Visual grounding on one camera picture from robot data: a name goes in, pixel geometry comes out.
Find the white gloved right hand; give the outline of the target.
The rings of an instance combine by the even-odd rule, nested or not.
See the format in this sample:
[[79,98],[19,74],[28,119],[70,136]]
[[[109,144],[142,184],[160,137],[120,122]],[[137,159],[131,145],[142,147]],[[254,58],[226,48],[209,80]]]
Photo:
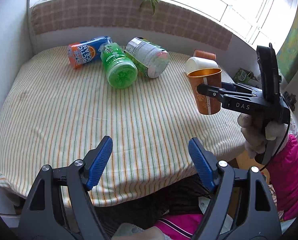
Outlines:
[[260,116],[252,117],[244,113],[240,113],[237,122],[245,138],[245,149],[251,159],[258,154],[264,153],[265,146],[269,141],[275,143],[272,155],[274,155],[280,144],[281,146],[278,153],[281,152],[287,144],[289,128],[286,124],[270,121],[265,127],[264,132],[261,132],[263,118]]

